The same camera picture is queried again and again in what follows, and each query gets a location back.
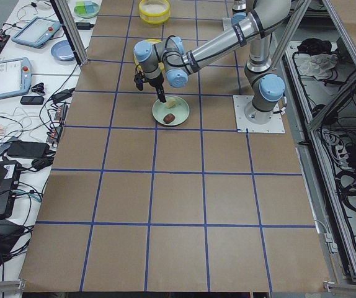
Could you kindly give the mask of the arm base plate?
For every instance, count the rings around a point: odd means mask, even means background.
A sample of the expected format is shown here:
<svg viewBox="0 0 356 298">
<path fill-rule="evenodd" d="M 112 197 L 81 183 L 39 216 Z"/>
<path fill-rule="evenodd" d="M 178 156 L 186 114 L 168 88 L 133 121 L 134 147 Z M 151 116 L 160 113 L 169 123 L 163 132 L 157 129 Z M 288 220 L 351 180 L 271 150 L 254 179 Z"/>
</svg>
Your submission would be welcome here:
<svg viewBox="0 0 356 298">
<path fill-rule="evenodd" d="M 252 105 L 253 96 L 233 96 L 233 106 L 238 133 L 284 134 L 285 128 L 276 103 L 273 111 L 260 112 Z"/>
</svg>

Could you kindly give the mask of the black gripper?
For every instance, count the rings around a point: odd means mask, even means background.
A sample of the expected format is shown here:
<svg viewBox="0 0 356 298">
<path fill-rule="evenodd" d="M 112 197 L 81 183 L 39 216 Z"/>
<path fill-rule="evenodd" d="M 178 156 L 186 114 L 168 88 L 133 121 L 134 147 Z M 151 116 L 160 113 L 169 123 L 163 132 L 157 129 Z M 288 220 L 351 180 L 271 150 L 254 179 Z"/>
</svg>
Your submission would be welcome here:
<svg viewBox="0 0 356 298">
<path fill-rule="evenodd" d="M 140 91 L 143 90 L 143 85 L 145 83 L 149 83 L 152 87 L 155 88 L 158 99 L 162 103 L 167 102 L 164 88 L 163 88 L 164 77 L 161 72 L 155 78 L 148 78 L 145 76 L 145 73 L 143 71 L 136 71 L 134 76 L 134 82 L 136 88 Z"/>
</svg>

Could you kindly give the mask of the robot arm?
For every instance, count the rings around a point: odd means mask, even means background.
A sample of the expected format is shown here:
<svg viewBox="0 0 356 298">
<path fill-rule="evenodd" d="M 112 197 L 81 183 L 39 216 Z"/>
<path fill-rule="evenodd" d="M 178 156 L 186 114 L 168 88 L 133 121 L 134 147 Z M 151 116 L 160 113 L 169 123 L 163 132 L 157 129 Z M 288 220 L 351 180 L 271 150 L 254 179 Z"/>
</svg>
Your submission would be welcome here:
<svg viewBox="0 0 356 298">
<path fill-rule="evenodd" d="M 133 79 L 137 89 L 143 90 L 148 83 L 156 90 L 158 99 L 166 102 L 164 81 L 173 88 L 181 88 L 188 83 L 189 75 L 248 45 L 245 74 L 254 96 L 245 107 L 246 118 L 255 124 L 266 124 L 285 92 L 283 79 L 269 71 L 270 35 L 289 16 L 290 8 L 290 1 L 248 1 L 244 19 L 189 51 L 184 50 L 181 38 L 175 35 L 155 44 L 138 42 L 133 49 L 139 63 Z"/>
</svg>

